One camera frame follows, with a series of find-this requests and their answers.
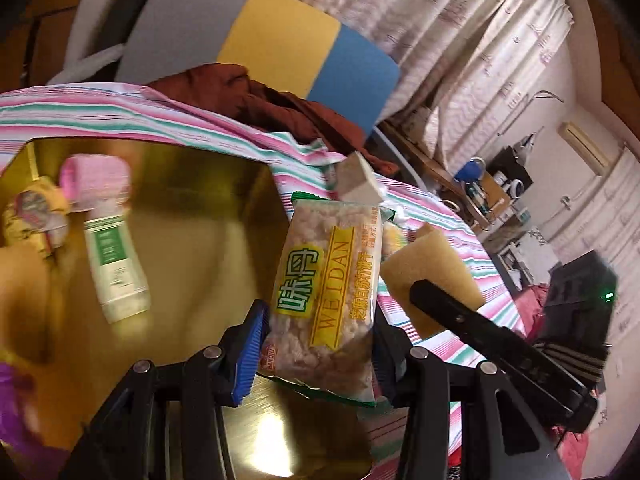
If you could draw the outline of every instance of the brown tiled floor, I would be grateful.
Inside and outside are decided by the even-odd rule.
[[[40,22],[33,59],[31,86],[43,85],[61,69],[65,59],[66,42],[80,0],[32,0],[24,9],[20,22],[0,43],[0,92],[22,86],[20,76],[28,39],[36,21]]]

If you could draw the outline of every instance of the yellow container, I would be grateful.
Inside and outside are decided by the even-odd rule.
[[[0,210],[39,175],[57,182],[75,153],[117,155],[131,168],[127,224],[151,307],[107,322],[88,264],[85,214],[71,214],[66,243],[49,261],[44,339],[29,341],[41,332],[23,330],[24,320],[11,316],[6,348],[35,378],[45,443],[66,449],[135,361],[183,361],[242,322],[255,298],[268,300],[288,228],[266,164],[136,140],[30,142],[0,177]],[[38,345],[44,357],[30,352]],[[370,469],[355,408],[311,401],[265,379],[256,378],[240,408],[225,410],[225,425],[238,479],[356,479]]]

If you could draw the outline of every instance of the bolt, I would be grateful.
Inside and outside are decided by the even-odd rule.
[[[498,372],[498,367],[491,361],[485,361],[480,365],[480,369],[487,375],[495,375]]]
[[[151,370],[151,363],[146,359],[142,359],[133,365],[133,371],[137,374],[146,374]]]
[[[414,346],[413,348],[411,348],[411,350],[409,350],[409,354],[411,355],[411,357],[414,357],[416,359],[426,359],[427,357],[429,357],[429,351],[421,346]]]
[[[207,346],[202,351],[202,354],[207,359],[217,359],[222,355],[222,348],[220,348],[219,346],[215,346],[215,345]]]

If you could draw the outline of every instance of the patterned curtain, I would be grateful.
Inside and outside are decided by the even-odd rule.
[[[401,78],[381,119],[403,121],[434,97],[412,140],[451,173],[524,98],[573,23],[564,0],[302,1],[398,63]]]
[[[593,199],[551,239],[567,263],[597,250],[618,275],[609,342],[640,321],[640,162],[625,149]]]

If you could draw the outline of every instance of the air conditioner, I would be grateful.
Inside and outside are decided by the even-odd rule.
[[[593,173],[603,176],[607,173],[610,161],[589,136],[573,123],[563,123],[560,136],[569,143],[580,158],[587,163]]]

